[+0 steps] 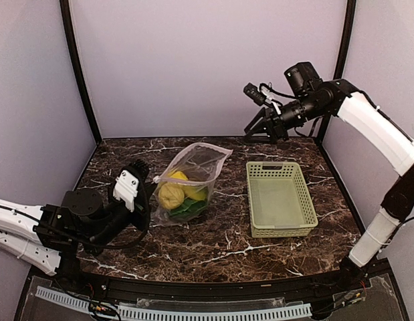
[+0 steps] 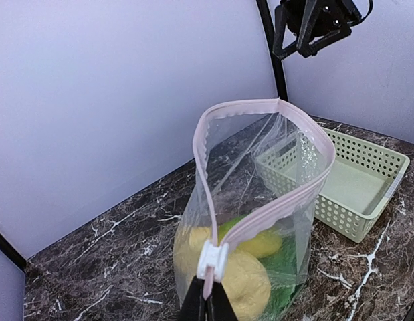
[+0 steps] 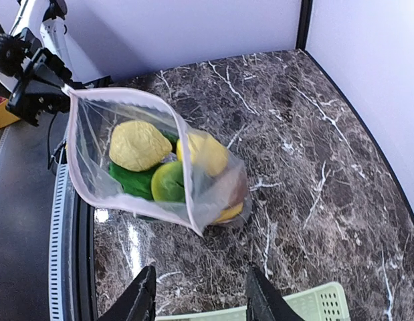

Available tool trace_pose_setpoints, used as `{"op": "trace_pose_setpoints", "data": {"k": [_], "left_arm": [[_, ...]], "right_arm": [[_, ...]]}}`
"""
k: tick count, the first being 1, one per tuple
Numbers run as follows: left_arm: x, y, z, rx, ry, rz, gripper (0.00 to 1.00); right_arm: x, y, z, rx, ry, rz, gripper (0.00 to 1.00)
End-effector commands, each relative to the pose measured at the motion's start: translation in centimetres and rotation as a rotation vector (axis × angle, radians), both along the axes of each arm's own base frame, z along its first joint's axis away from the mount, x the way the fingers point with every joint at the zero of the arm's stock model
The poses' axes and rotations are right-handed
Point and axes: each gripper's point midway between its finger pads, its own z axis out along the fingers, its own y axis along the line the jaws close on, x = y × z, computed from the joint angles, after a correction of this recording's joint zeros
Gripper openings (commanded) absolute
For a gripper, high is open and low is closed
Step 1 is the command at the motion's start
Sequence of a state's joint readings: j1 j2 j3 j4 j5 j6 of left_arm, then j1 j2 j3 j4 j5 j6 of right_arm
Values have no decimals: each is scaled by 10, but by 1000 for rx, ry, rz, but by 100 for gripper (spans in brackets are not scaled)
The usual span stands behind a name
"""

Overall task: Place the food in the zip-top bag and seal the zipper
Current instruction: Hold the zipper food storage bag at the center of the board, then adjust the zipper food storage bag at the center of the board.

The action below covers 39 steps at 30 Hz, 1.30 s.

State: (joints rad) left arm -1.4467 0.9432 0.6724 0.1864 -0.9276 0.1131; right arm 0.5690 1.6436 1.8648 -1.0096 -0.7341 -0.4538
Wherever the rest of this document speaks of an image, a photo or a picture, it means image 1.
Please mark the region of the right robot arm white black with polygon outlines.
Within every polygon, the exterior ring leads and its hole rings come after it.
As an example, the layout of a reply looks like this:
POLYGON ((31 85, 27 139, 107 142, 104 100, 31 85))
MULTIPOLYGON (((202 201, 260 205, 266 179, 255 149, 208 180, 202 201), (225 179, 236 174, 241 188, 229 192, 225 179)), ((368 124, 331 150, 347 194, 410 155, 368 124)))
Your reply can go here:
POLYGON ((414 139, 398 127, 364 91, 344 79, 324 81, 310 62, 299 62, 284 75, 292 89, 282 104, 271 86, 248 83, 243 92, 260 111, 245 127, 246 142, 274 144, 309 120, 335 116, 362 134, 391 164, 398 179, 385 194, 378 213, 340 262, 334 285, 348 290, 361 280, 378 252, 414 218, 414 139))

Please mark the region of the yellow lemon toy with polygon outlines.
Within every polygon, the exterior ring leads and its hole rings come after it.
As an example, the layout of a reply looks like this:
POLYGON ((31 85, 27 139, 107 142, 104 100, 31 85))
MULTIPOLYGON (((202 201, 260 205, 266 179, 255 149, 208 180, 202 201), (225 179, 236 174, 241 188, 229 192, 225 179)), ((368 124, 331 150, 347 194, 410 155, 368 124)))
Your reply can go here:
POLYGON ((178 183, 187 182, 189 180, 186 174, 182 171, 173 171, 168 174, 167 178, 172 180, 172 182, 175 181, 178 183))

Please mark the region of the clear dotted zip top bag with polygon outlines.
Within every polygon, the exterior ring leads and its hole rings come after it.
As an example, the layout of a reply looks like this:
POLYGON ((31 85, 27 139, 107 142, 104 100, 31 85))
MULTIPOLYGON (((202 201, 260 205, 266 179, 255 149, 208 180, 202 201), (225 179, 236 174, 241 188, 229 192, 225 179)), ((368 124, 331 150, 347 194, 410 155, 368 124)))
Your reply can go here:
POLYGON ((170 162, 165 171, 156 176, 153 181, 157 184, 154 191, 158 207, 152 214, 152 220, 161 226, 172 226, 186 223, 198 216, 208 207, 213 194, 215 182, 219 177, 225 161, 232 155, 231 149, 223 148, 214 144, 205 142, 196 142, 185 147, 170 162), (173 171, 182 171, 188 177, 187 182, 172 182, 167 176, 173 171), (165 209, 159 203, 159 189, 166 183, 172 183, 180 186, 183 190, 185 186, 206 187, 208 197, 205 200, 207 207, 196 217, 190 219, 171 219, 169 213, 171 210, 165 209))

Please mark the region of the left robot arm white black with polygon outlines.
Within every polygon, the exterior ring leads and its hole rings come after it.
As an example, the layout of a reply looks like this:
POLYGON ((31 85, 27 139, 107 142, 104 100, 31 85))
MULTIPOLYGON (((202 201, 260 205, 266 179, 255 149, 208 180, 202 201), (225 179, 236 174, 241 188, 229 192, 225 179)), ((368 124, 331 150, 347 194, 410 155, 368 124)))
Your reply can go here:
POLYGON ((60 206, 0 199, 0 248, 48 276, 60 275, 69 289, 80 292, 87 277, 79 271, 78 247, 92 255, 136 247, 148 231, 154 189, 136 179, 116 182, 107 205, 89 188, 66 192, 60 206))

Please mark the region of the bok choy toy green white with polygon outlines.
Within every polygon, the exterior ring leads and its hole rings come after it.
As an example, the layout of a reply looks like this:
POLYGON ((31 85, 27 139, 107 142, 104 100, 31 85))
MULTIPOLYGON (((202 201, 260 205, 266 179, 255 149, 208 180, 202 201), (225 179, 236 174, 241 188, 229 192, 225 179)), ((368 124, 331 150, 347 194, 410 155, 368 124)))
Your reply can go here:
POLYGON ((183 204, 173 209, 169 213, 171 219, 190 219, 196 217, 207 207, 206 201, 196 201, 194 199, 185 199, 183 204))

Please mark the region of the beige wrinkled round food toy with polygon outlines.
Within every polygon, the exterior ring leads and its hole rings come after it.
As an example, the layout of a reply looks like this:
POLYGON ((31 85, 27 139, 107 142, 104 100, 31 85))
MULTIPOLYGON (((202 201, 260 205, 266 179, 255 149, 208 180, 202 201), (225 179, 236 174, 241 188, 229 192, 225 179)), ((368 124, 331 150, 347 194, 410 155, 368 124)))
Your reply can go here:
POLYGON ((165 209, 176 209, 183 204, 184 200, 184 190, 178 185, 166 183, 159 189, 159 203, 165 209))

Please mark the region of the pale green plastic basket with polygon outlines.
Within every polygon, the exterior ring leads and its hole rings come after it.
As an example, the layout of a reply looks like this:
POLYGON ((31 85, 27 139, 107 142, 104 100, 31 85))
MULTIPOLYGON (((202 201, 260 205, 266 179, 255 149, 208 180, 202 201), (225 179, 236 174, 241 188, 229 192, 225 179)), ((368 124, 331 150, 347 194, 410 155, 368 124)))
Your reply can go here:
POLYGON ((246 173, 253 238, 305 237, 318 226, 298 163, 249 161, 246 173))

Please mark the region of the light green round food toy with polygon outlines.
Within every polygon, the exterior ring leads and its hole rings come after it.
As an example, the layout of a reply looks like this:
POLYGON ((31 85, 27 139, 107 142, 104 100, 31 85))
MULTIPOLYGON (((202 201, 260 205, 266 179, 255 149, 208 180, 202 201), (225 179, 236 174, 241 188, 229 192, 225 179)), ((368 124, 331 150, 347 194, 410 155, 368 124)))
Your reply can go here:
POLYGON ((185 195, 195 201, 205 201, 208 197, 208 190, 206 187, 185 186, 185 195))

